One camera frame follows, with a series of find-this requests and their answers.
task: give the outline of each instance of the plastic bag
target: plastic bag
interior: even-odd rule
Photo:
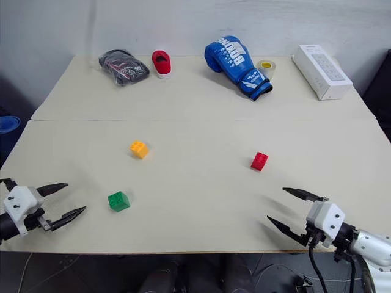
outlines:
[[[137,82],[149,75],[149,69],[126,50],[112,50],[99,58],[99,64],[118,85]]]

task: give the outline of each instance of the white box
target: white box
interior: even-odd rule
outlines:
[[[319,100],[342,99],[351,80],[320,45],[300,45],[292,56]]]

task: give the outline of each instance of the green lego brick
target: green lego brick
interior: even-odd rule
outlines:
[[[110,208],[116,212],[130,207],[129,199],[122,191],[118,191],[108,196]]]

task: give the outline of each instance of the wall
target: wall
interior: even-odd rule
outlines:
[[[0,73],[37,107],[74,54],[202,55],[227,34],[252,55],[319,43],[363,93],[391,48],[389,0],[0,0]]]

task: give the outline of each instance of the white table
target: white table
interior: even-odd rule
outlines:
[[[118,88],[102,71],[75,57],[33,120],[254,121],[346,120],[373,115],[354,89],[343,99],[319,102],[290,57],[268,57],[277,67],[273,91],[246,98],[203,57],[173,57],[173,75],[159,79],[151,68],[137,84]],[[254,63],[261,57],[254,57]]]
[[[69,183],[45,199],[52,220],[88,208],[53,233],[34,230],[0,249],[298,251],[303,247],[266,218],[304,232],[311,204],[283,187],[327,196],[348,223],[388,232],[391,146],[360,96],[352,89],[342,100],[320,102],[289,57],[269,59],[277,64],[274,90],[253,102],[202,57],[174,57],[171,79],[151,72],[120,89],[75,57],[1,177],[37,187]],[[134,140],[151,148],[144,160],[130,156]],[[257,151],[269,155],[262,172],[249,168]],[[132,206],[116,213],[107,196],[120,190]]]
[[[135,139],[151,153],[130,156]],[[249,166],[269,155],[262,172]],[[28,186],[66,182],[45,199],[47,216],[87,205],[71,224],[34,230],[2,250],[161,253],[303,249],[270,215],[301,233],[311,203],[284,192],[327,196],[357,227],[389,231],[390,145],[375,121],[30,121],[2,177]],[[110,210],[123,191],[130,208]]]

